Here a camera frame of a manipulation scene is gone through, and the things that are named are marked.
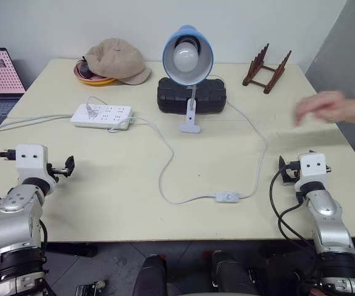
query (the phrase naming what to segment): beige hat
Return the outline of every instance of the beige hat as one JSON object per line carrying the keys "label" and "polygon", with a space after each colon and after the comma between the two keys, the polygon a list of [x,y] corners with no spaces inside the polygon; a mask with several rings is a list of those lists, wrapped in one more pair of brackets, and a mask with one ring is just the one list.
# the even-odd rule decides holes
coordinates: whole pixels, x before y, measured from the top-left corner
{"label": "beige hat", "polygon": [[85,55],[90,70],[127,84],[143,83],[151,74],[141,52],[125,40],[111,38],[93,46]]}

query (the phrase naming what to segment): wooden stand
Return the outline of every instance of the wooden stand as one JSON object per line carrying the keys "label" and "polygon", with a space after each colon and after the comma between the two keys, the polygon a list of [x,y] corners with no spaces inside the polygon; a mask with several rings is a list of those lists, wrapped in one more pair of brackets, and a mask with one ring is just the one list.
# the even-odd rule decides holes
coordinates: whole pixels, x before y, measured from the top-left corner
{"label": "wooden stand", "polygon": [[[270,93],[272,88],[275,86],[277,80],[283,74],[284,66],[286,65],[287,60],[291,54],[291,51],[289,51],[287,56],[283,59],[283,62],[276,69],[264,66],[264,57],[265,57],[266,51],[268,50],[268,46],[269,46],[269,43],[266,44],[266,47],[264,47],[262,49],[262,51],[256,56],[256,58],[251,61],[249,72],[247,73],[247,76],[243,80],[243,83],[242,83],[244,86],[247,86],[249,83],[254,83],[256,85],[262,86],[264,88],[264,93],[266,93],[266,94]],[[264,68],[266,70],[274,72],[272,79],[270,79],[270,81],[268,82],[267,85],[253,80],[261,68]]]}

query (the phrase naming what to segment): gray wall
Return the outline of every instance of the gray wall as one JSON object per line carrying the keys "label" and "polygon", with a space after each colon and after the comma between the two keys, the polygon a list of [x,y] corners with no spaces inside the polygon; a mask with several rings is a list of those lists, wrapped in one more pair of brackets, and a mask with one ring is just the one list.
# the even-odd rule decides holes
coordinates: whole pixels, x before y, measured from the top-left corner
{"label": "gray wall", "polygon": [[[340,89],[355,97],[355,0],[346,3],[306,76],[316,91]],[[338,126],[355,150],[355,125]]]}

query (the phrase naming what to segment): white wall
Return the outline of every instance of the white wall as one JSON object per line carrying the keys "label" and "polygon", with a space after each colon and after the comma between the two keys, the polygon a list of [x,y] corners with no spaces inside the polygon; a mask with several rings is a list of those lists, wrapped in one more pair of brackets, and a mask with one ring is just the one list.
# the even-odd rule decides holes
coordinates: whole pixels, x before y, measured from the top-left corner
{"label": "white wall", "polygon": [[147,60],[160,60],[180,25],[211,42],[216,62],[248,63],[270,43],[265,61],[305,72],[346,0],[0,0],[0,46],[31,83],[55,57],[77,58],[103,39],[119,37]]}

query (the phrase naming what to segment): desk lamp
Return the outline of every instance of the desk lamp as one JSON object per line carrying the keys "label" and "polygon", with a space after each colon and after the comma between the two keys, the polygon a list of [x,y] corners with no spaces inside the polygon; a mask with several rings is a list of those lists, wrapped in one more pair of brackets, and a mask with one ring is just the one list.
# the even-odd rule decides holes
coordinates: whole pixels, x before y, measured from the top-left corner
{"label": "desk lamp", "polygon": [[205,80],[212,70],[213,51],[209,42],[194,27],[182,26],[166,43],[162,63],[170,79],[192,88],[187,102],[186,122],[180,125],[180,131],[199,133],[201,128],[195,125],[195,94],[196,85]]}

